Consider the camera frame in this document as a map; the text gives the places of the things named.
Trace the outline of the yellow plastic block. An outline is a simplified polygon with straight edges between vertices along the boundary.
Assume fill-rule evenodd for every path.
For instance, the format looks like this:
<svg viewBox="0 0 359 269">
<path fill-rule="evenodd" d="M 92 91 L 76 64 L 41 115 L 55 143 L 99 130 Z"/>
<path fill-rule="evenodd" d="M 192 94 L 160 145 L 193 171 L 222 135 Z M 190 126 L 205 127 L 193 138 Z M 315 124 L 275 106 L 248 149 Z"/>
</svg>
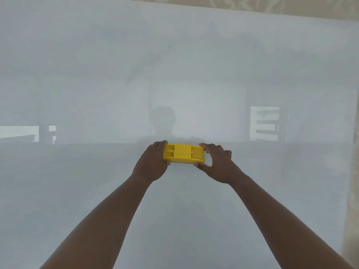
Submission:
<svg viewBox="0 0 359 269">
<path fill-rule="evenodd" d="M 163 159 L 174 163 L 205 163 L 205 152 L 201 146 L 166 144 Z"/>
</svg>

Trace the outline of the beige patterned curtain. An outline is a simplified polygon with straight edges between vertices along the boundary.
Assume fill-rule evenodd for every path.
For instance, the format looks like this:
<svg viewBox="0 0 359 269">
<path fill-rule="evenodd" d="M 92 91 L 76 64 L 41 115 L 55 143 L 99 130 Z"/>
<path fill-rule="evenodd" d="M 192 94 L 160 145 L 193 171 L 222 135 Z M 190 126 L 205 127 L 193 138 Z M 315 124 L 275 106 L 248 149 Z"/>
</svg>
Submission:
<svg viewBox="0 0 359 269">
<path fill-rule="evenodd" d="M 257 13 L 359 21 L 359 0 L 131 0 Z"/>
</svg>

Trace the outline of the person's left hand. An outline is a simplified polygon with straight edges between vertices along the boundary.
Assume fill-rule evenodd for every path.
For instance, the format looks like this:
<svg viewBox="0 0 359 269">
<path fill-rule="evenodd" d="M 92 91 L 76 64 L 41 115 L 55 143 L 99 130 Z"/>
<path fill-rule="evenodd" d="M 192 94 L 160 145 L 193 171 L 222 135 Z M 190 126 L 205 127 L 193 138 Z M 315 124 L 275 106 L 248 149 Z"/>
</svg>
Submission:
<svg viewBox="0 0 359 269">
<path fill-rule="evenodd" d="M 131 180 L 138 180 L 145 184 L 152 184 L 160 179 L 166 172 L 168 166 L 166 164 L 151 164 L 146 161 L 146 150 L 143 152 L 130 176 Z"/>
</svg>

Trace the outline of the white glossy backdrop board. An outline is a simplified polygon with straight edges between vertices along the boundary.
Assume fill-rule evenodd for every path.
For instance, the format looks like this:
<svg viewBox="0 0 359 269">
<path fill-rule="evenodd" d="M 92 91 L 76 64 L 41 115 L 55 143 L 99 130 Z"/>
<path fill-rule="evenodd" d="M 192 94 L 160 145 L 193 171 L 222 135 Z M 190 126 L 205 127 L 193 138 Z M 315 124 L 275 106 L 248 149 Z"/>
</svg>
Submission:
<svg viewBox="0 0 359 269">
<path fill-rule="evenodd" d="M 38 269 L 155 141 L 220 144 L 341 252 L 359 21 L 0 0 L 0 269 Z"/>
</svg>

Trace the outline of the person's left forearm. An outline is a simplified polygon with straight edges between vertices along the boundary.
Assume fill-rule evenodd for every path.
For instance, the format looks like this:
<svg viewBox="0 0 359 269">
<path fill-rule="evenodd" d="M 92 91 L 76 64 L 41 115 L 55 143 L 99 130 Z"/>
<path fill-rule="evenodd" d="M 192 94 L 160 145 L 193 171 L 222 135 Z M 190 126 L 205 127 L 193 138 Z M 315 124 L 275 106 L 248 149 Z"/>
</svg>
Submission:
<svg viewBox="0 0 359 269">
<path fill-rule="evenodd" d="M 70 232 L 39 269 L 113 269 L 134 214 L 153 181 L 130 176 Z"/>
</svg>

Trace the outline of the person's right forearm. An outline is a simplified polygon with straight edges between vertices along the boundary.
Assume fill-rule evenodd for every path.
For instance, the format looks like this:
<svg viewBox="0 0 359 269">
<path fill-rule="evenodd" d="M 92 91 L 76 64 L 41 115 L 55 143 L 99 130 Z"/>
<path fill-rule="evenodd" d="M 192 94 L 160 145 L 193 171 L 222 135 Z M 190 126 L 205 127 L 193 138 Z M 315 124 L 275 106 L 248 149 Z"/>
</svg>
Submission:
<svg viewBox="0 0 359 269">
<path fill-rule="evenodd" d="M 228 180 L 236 191 L 281 269 L 354 269 L 297 216 L 249 176 Z"/>
</svg>

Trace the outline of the person's right hand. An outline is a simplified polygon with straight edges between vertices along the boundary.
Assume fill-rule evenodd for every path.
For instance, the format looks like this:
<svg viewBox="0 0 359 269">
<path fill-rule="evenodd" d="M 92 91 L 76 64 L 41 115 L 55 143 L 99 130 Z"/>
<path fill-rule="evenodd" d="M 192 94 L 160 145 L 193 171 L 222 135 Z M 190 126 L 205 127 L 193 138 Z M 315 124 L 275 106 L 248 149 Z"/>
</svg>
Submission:
<svg viewBox="0 0 359 269">
<path fill-rule="evenodd" d="M 228 185 L 233 185 L 235 181 L 245 177 L 245 173 L 232 161 L 230 150 L 215 144 L 200 143 L 199 145 L 212 159 L 212 174 L 207 174 L 209 177 Z"/>
</svg>

